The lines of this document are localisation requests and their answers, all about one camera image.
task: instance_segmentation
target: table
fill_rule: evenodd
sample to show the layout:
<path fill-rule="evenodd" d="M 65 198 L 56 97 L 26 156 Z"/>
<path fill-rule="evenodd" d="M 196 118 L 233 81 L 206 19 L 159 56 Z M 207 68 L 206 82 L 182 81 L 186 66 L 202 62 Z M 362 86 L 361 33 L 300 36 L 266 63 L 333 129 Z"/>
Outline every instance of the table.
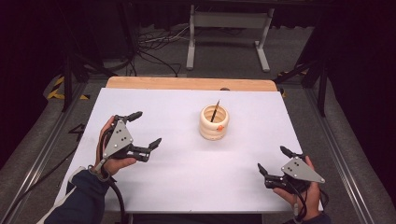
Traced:
<path fill-rule="evenodd" d="M 231 91 L 213 91 L 223 87 Z M 205 140 L 198 132 L 199 112 L 218 99 L 230 113 L 228 132 L 219 141 Z M 56 201 L 64 196 L 67 178 L 94 162 L 97 136 L 107 119 L 137 110 L 143 116 L 127 124 L 134 144 L 145 146 L 158 137 L 163 141 L 147 163 L 114 176 L 126 212 L 290 210 L 265 188 L 257 168 L 259 162 L 271 174 L 283 175 L 280 167 L 289 158 L 279 146 L 302 152 L 282 97 L 269 80 L 112 77 L 97 98 Z M 106 210 L 120 210 L 112 190 L 106 195 Z"/>

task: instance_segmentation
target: cup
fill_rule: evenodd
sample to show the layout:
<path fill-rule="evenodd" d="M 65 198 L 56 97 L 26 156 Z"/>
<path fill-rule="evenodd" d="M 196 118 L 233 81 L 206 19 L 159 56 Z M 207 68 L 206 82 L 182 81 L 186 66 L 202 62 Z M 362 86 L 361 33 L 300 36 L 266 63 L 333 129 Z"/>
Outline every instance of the cup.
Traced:
<path fill-rule="evenodd" d="M 201 136 L 208 140 L 220 140 L 227 133 L 230 116 L 227 110 L 219 105 L 216 115 L 212 120 L 215 105 L 208 105 L 201 110 L 199 121 L 199 132 Z"/>

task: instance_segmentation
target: sleeve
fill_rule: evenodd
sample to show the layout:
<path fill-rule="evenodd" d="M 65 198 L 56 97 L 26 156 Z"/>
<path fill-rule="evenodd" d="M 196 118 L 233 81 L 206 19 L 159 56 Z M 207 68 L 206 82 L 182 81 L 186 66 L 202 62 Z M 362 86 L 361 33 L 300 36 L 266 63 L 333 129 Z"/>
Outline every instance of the sleeve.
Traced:
<path fill-rule="evenodd" d="M 332 224 L 332 220 L 328 215 L 322 213 L 320 216 L 304 221 L 303 224 Z"/>
<path fill-rule="evenodd" d="M 100 223 L 105 212 L 109 185 L 83 167 L 69 178 L 65 197 L 57 202 L 37 224 Z"/>

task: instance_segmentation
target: gray carpet floor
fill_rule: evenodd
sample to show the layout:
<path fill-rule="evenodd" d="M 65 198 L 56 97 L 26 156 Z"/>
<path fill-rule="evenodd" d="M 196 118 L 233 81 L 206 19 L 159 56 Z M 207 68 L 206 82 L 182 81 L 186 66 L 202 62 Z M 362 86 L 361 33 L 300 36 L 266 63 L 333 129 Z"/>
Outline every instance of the gray carpet floor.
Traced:
<path fill-rule="evenodd" d="M 293 68 L 300 55 L 307 38 L 313 28 L 271 29 L 264 45 L 264 51 L 270 64 L 271 72 L 264 73 L 260 67 L 253 42 L 260 36 L 256 30 L 243 30 L 238 35 L 226 34 L 220 30 L 203 30 L 196 36 L 195 64 L 192 71 L 185 69 L 188 41 L 180 39 L 161 49 L 149 50 L 167 63 L 180 64 L 180 77 L 221 77 L 221 78 L 251 78 L 273 79 L 279 72 Z M 106 66 L 119 63 L 117 60 L 106 61 Z M 173 76 L 172 70 L 162 64 L 148 62 L 139 56 L 134 60 L 134 68 L 139 76 Z M 131 65 L 117 73 L 121 76 L 133 76 Z M 301 77 L 293 77 L 285 84 L 286 97 L 284 102 L 290 119 L 302 146 L 303 152 L 308 154 L 314 162 L 319 174 L 327 180 L 322 188 L 329 194 L 330 202 L 325 211 L 331 216 L 332 223 L 394 223 L 396 212 L 390 198 L 378 180 L 361 146 L 337 104 L 329 82 L 327 88 L 325 112 L 326 118 L 319 118 L 318 111 L 310 103 L 311 95 L 318 93 L 318 88 L 305 90 L 300 87 Z M 56 78 L 49 83 L 43 95 L 47 96 Z M 63 100 L 49 99 L 49 104 L 32 130 L 25 136 L 16 148 L 14 154 L 0 171 L 0 217 L 3 217 L 9 205 L 18 193 L 25 177 L 35 163 L 37 155 L 48 143 L 50 136 L 59 120 L 63 119 L 59 138 L 53 140 L 53 146 L 48 150 L 49 159 L 45 161 L 45 174 L 54 167 L 64 156 L 78 145 L 78 134 L 70 133 L 80 124 L 87 124 L 96 97 L 101 88 L 106 85 L 103 75 L 92 75 L 86 84 L 74 83 L 80 86 L 83 94 L 89 94 L 89 100 L 76 100 L 65 113 L 62 113 Z M 337 158 L 332 154 L 332 144 L 329 135 L 323 130 L 323 121 L 329 125 L 342 159 L 347 164 L 352 180 L 360 195 L 350 192 L 348 182 L 342 175 L 343 170 L 337 166 Z M 34 189 L 13 223 L 36 223 L 52 207 L 59 191 L 60 182 L 68 168 L 71 158 L 62 164 L 42 184 Z M 355 198 L 363 199 L 366 208 L 354 203 Z M 361 216 L 361 210 L 367 210 L 368 215 Z M 265 214 L 263 222 L 267 224 L 282 223 L 291 218 L 291 212 L 285 214 Z M 119 221 L 119 214 L 106 213 L 102 223 Z"/>

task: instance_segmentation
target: person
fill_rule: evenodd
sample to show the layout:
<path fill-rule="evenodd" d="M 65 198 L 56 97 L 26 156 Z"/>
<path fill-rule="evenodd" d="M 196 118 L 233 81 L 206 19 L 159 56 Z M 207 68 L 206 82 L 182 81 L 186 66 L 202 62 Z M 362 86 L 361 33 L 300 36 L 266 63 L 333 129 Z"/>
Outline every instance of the person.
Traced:
<path fill-rule="evenodd" d="M 99 139 L 102 138 L 104 132 L 111 126 L 114 117 L 111 117 L 105 126 L 102 128 Z M 66 188 L 66 195 L 63 199 L 57 202 L 46 215 L 44 215 L 37 224 L 47 223 L 101 223 L 103 214 L 105 212 L 105 195 L 109 185 L 101 181 L 103 175 L 97 174 L 94 168 L 100 162 L 100 153 L 104 146 L 100 146 L 100 141 L 96 148 L 96 162 L 91 169 L 79 167 L 70 177 Z M 134 158 L 126 158 L 123 160 L 110 159 L 104 164 L 104 168 L 110 175 L 115 175 L 119 169 L 130 166 L 136 163 Z M 314 169 L 312 161 L 306 157 L 306 163 Z M 286 202 L 290 203 L 293 207 L 296 203 L 296 197 L 289 194 L 283 189 L 275 188 L 274 193 L 283 198 Z M 306 198 L 307 213 L 303 219 L 304 224 L 331 224 L 329 216 L 320 213 L 318 210 L 319 205 L 319 187 L 318 183 L 312 182 Z M 302 208 L 302 203 L 297 200 L 299 209 Z M 144 223 L 193 223 L 193 224 L 207 224 L 207 223 L 237 223 L 238 220 L 243 220 L 245 223 L 261 223 L 258 219 L 261 216 L 250 215 L 135 215 L 134 224 Z"/>

